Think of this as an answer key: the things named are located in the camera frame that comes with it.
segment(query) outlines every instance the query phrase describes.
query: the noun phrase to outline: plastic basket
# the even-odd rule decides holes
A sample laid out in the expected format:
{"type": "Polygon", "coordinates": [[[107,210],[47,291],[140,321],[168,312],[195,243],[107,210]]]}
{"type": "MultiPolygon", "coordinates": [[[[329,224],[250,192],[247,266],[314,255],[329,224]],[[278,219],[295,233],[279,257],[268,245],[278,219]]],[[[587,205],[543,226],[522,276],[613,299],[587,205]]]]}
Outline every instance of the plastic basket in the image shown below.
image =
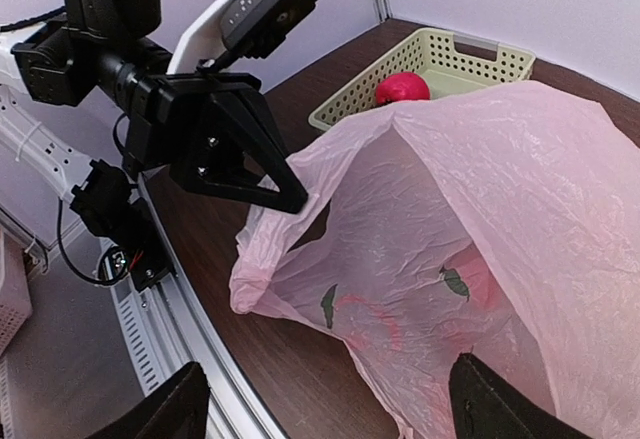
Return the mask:
{"type": "Polygon", "coordinates": [[[535,60],[531,52],[505,44],[454,35],[443,29],[419,29],[311,113],[309,123],[327,131],[346,116],[372,109],[376,105],[378,85],[398,72],[419,74],[427,81],[431,98],[439,99],[503,82],[529,79],[535,60]],[[456,43],[496,51],[496,60],[458,52],[456,43]]]}
{"type": "Polygon", "coordinates": [[[0,229],[0,354],[31,310],[22,249],[0,229]]]}

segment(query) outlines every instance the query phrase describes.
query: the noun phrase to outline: red apple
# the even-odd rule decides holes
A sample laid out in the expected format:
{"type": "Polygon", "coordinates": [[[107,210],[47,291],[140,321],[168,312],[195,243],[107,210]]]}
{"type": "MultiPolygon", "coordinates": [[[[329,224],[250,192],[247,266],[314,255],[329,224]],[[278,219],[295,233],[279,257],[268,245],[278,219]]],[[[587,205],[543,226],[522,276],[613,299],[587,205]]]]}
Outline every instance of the red apple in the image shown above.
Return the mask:
{"type": "Polygon", "coordinates": [[[424,79],[413,72],[400,72],[387,77],[376,89],[376,102],[384,106],[398,101],[428,101],[431,91],[424,79]]]}

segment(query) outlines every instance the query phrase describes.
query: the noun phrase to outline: brown table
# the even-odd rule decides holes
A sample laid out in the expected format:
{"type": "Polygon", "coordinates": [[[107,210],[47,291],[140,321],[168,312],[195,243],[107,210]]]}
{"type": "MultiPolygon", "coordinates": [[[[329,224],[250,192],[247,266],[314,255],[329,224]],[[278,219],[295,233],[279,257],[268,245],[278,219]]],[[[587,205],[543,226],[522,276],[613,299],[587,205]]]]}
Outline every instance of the brown table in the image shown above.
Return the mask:
{"type": "MultiPolygon", "coordinates": [[[[317,106],[418,27],[389,20],[270,91],[267,99],[289,149],[298,151],[317,137],[307,122],[317,106]]],[[[543,61],[536,63],[533,79],[600,102],[620,130],[640,144],[637,102],[543,61]]],[[[288,435],[397,437],[393,420],[358,376],[342,343],[289,321],[231,311],[228,281],[237,257],[235,235],[248,206],[185,193],[166,172],[154,177],[149,188],[213,325],[288,435]]]]}

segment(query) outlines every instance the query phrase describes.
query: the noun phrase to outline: pink basket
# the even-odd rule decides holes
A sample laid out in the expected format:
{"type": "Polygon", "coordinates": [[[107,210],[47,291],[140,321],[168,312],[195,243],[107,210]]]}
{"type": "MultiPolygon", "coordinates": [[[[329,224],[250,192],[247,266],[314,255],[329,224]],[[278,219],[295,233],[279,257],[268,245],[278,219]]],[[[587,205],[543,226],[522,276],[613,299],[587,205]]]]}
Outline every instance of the pink basket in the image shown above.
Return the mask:
{"type": "Polygon", "coordinates": [[[22,249],[0,230],[0,354],[31,312],[22,249]]]}

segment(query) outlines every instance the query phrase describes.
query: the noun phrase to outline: gray floor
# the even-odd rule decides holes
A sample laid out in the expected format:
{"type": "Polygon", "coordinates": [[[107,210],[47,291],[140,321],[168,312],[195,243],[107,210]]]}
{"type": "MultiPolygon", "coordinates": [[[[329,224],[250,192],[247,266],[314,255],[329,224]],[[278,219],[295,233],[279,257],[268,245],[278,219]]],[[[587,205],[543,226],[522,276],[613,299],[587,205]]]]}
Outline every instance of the gray floor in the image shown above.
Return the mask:
{"type": "MultiPolygon", "coordinates": [[[[68,247],[90,273],[98,242],[68,247]]],[[[142,400],[109,291],[83,283],[58,257],[30,283],[34,314],[7,349],[15,439],[76,439],[142,400]]]]}

